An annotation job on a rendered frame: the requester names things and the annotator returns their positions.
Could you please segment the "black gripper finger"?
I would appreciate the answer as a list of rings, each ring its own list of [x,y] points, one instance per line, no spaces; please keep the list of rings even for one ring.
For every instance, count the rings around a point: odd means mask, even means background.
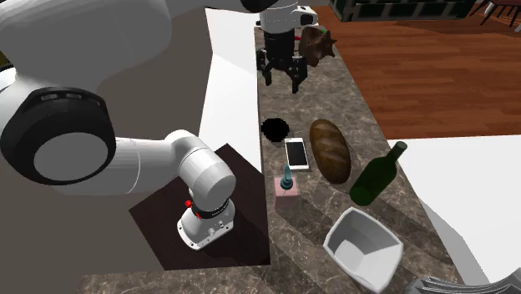
[[[263,48],[258,49],[256,52],[256,69],[261,72],[264,77],[266,86],[271,85],[271,71],[266,68],[266,51]]]
[[[307,78],[307,62],[302,56],[294,56],[290,67],[290,77],[292,82],[292,93],[296,94],[300,84]]]

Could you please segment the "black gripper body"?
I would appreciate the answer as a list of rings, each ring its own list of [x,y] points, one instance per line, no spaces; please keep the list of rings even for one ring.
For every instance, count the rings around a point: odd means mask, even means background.
[[[286,71],[295,70],[294,48],[295,29],[284,33],[269,33],[264,31],[266,70],[272,68]]]

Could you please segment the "brown spiky figure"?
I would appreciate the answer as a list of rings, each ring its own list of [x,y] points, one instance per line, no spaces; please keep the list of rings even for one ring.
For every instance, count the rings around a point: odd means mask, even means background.
[[[309,66],[316,67],[324,57],[336,57],[333,52],[335,42],[336,40],[331,37],[330,30],[304,27],[301,32],[298,52]]]

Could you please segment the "black round object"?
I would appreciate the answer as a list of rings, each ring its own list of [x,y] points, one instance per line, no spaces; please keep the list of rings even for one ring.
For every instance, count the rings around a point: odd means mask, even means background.
[[[269,118],[262,123],[260,131],[270,142],[278,143],[287,137],[290,127],[281,118]]]

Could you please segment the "white smartphone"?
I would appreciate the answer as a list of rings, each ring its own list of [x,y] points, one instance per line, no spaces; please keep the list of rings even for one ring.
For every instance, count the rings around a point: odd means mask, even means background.
[[[287,164],[291,170],[308,170],[306,147],[303,138],[285,138]]]

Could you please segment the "brown bread loaf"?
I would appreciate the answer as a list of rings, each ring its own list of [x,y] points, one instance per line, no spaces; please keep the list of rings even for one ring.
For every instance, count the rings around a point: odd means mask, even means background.
[[[334,185],[345,183],[351,173],[352,159],[338,127],[327,119],[313,121],[310,143],[321,174]]]

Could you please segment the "dark green cabinet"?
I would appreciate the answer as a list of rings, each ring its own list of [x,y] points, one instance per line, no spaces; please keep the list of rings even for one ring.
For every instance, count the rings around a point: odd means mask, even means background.
[[[329,0],[341,22],[454,20],[469,14],[477,0]]]

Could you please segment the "pink soap dispenser teal pump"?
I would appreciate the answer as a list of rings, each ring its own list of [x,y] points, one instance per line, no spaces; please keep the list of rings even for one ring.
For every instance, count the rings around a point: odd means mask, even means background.
[[[284,174],[274,177],[275,208],[290,208],[299,198],[296,177],[291,174],[289,165],[284,168]]]

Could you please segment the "dark green wine bottle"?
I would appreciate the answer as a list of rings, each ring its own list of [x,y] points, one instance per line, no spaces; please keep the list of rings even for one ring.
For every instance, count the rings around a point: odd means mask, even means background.
[[[407,144],[398,141],[383,157],[371,160],[363,169],[349,195],[360,206],[370,205],[397,176],[397,161],[407,149]]]

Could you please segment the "white square bowl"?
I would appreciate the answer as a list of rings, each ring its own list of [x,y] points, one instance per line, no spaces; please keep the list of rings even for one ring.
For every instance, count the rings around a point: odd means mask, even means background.
[[[403,253],[403,243],[394,233],[355,207],[339,216],[323,247],[348,276],[375,294],[390,284]]]

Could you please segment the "dark wooden chair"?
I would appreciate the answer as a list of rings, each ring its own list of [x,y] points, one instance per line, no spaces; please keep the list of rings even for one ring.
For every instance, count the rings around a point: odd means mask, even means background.
[[[520,18],[514,31],[521,31],[521,0],[478,0],[478,2],[479,5],[474,8],[468,16],[473,16],[479,9],[485,7],[483,12],[485,19],[481,22],[481,24],[484,24],[496,11],[498,11],[496,18],[500,19],[504,11],[508,9],[508,12],[505,14],[506,17],[510,17],[508,26],[512,28],[517,22],[517,19]]]

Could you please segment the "grey ridged object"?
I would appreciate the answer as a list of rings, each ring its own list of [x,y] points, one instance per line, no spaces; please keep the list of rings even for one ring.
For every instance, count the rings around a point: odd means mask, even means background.
[[[464,285],[433,276],[409,282],[402,294],[521,294],[521,267],[504,279],[484,285]]]

